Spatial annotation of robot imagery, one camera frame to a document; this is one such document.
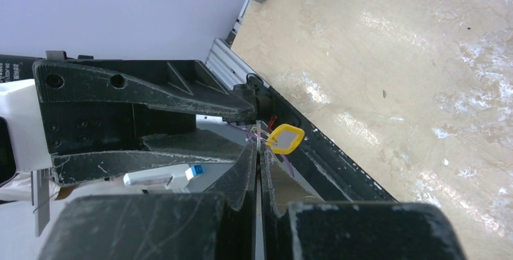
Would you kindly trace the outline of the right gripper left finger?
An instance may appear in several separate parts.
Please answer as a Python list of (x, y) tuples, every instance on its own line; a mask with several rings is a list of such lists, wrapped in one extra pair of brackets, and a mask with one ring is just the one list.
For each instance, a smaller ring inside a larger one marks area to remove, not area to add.
[(40, 259), (251, 259), (257, 147), (201, 193), (95, 195), (60, 213)]

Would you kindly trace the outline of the yellow tag keyring with keys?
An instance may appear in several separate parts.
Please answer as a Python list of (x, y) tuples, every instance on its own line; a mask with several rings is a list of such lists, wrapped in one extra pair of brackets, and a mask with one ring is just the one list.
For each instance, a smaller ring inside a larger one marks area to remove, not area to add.
[(265, 133), (260, 127), (252, 127), (250, 132), (267, 145), (274, 154), (289, 155), (302, 142), (305, 131), (289, 124), (277, 126), (271, 133)]

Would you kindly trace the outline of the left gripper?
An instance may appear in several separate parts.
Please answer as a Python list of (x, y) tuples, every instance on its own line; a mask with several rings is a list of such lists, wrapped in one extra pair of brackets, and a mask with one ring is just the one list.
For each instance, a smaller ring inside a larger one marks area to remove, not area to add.
[(255, 114), (199, 60), (37, 60), (33, 74), (61, 187), (178, 164), (233, 164), (242, 146), (196, 129), (193, 114)]

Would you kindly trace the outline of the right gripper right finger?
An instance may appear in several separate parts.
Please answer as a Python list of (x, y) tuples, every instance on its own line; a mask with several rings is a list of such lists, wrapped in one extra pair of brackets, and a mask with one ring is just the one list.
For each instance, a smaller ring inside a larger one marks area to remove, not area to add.
[(270, 150), (260, 153), (267, 259), (465, 259), (443, 212), (425, 203), (289, 201), (280, 210)]

